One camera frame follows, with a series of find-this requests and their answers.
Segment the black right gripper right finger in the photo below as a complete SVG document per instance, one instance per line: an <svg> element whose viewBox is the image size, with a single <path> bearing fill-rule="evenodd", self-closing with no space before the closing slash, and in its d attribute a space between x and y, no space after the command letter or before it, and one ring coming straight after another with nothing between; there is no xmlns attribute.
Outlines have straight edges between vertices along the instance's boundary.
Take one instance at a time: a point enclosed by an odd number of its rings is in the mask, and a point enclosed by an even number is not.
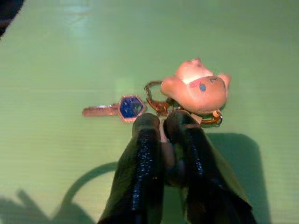
<svg viewBox="0 0 299 224"><path fill-rule="evenodd" d="M186 111L164 122L166 137L180 150L181 202L185 224L257 224L235 172Z"/></svg>

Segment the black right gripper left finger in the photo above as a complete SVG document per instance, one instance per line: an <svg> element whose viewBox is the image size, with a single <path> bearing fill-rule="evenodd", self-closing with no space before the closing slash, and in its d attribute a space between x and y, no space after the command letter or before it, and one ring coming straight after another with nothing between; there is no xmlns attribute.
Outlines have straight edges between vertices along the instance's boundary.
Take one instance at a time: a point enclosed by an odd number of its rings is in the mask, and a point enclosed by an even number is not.
<svg viewBox="0 0 299 224"><path fill-rule="evenodd" d="M98 224L161 223L164 159L159 124L159 118L151 113L133 123L132 138L119 158Z"/></svg>

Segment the copper key with blue head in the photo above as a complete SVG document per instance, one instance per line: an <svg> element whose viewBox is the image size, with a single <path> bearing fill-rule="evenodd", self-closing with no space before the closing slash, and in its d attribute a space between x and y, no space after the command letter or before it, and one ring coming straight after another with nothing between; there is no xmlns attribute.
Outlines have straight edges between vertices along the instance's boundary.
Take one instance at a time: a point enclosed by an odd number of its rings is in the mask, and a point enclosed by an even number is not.
<svg viewBox="0 0 299 224"><path fill-rule="evenodd" d="M123 95L117 103L89 106L82 110L84 117L117 116L126 123L133 123L147 110L145 102L137 95Z"/></svg>

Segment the copper lobster clasp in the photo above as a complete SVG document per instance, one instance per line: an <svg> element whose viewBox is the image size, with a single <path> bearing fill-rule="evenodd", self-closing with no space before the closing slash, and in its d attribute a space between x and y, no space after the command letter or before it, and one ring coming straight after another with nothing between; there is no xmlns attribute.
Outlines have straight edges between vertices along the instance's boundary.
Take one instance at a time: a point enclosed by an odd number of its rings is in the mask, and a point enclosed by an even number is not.
<svg viewBox="0 0 299 224"><path fill-rule="evenodd" d="M223 115L220 110L202 115L201 123L204 125L220 125L223 122Z"/></svg>

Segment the pink bear figurine keychain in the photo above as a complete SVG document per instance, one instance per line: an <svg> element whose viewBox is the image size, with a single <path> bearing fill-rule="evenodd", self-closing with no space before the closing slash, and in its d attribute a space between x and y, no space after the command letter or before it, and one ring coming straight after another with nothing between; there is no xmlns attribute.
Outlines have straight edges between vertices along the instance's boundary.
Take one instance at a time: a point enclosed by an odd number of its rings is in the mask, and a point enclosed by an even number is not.
<svg viewBox="0 0 299 224"><path fill-rule="evenodd" d="M161 92L186 110L208 114L222 108L227 100L231 76L215 75L200 58L186 60L161 84Z"/></svg>

